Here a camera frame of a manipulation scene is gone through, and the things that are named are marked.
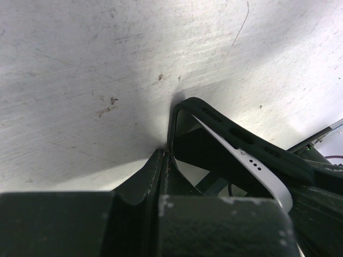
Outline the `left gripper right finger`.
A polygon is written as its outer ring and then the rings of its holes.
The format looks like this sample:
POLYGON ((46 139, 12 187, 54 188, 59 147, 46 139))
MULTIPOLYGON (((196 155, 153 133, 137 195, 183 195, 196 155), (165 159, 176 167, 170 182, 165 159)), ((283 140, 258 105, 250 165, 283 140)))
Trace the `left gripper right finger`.
POLYGON ((163 158, 158 256, 299 256, 293 224, 271 199, 203 196, 163 158))

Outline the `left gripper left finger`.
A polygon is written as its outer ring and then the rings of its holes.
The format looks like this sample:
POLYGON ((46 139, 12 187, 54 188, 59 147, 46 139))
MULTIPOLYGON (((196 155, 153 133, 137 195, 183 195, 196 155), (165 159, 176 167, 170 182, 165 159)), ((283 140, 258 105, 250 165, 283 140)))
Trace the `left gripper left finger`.
POLYGON ((155 256, 163 151, 112 191, 1 194, 1 256, 155 256))

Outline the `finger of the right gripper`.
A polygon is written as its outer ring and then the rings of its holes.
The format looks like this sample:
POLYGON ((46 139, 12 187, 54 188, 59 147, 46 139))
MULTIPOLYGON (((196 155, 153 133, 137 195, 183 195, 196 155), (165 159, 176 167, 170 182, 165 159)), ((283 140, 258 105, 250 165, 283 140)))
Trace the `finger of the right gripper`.
POLYGON ((307 163, 315 185, 290 188, 298 245, 305 256, 342 256, 342 166, 307 163))

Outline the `silver white smartphone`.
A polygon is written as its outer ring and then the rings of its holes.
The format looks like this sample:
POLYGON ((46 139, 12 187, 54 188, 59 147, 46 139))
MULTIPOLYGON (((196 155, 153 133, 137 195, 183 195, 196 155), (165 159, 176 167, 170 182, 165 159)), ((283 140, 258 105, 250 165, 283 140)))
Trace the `silver white smartphone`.
POLYGON ((293 199, 270 168, 187 111, 176 114, 171 149, 179 171, 203 195, 271 198, 290 212, 293 199))

